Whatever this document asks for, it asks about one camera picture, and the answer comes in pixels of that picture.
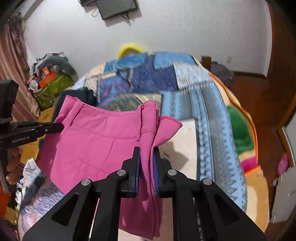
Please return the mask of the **left hand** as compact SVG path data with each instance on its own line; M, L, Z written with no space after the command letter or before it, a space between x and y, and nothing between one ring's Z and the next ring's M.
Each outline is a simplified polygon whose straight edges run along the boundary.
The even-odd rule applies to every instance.
M18 147L13 148L11 157L8 159L7 171L9 172L6 176L6 180L10 185L15 185L21 177L21 168L19 166L21 159L20 151Z

